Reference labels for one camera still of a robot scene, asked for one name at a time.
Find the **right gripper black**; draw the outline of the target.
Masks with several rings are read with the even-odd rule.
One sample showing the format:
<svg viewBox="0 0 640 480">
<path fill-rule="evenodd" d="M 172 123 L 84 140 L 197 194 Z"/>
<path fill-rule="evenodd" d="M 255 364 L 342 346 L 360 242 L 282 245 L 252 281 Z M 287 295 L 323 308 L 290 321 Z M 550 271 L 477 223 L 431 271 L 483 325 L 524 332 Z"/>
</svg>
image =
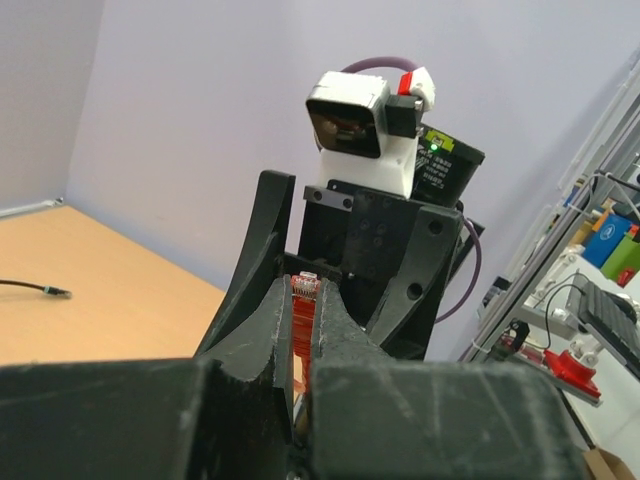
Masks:
<svg viewBox="0 0 640 480">
<path fill-rule="evenodd" d="M 307 271 L 336 283 L 351 318 L 389 355 L 424 357 L 462 214 L 351 184 L 308 186 L 299 248 L 285 253 L 296 177 L 265 170 L 230 285 L 195 353 L 251 316 L 275 278 Z"/>
</svg>

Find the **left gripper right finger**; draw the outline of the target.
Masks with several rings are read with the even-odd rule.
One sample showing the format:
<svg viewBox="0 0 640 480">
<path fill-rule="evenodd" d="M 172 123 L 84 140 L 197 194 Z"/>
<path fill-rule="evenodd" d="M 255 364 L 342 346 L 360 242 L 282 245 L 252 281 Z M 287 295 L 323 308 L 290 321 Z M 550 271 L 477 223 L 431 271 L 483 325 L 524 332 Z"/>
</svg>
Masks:
<svg viewBox="0 0 640 480">
<path fill-rule="evenodd" d="M 540 373 L 509 363 L 398 360 L 318 292 L 310 469 L 317 479 L 584 479 L 588 472 Z"/>
</svg>

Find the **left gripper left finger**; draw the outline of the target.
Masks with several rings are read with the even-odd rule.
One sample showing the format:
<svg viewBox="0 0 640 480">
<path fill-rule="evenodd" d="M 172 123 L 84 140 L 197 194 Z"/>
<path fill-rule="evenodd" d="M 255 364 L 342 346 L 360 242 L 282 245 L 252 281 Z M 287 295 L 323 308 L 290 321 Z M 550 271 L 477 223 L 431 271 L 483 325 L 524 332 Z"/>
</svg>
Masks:
<svg viewBox="0 0 640 480">
<path fill-rule="evenodd" d="M 283 479 L 292 441 L 292 289 L 192 358 L 1 371 L 5 479 Z"/>
</svg>

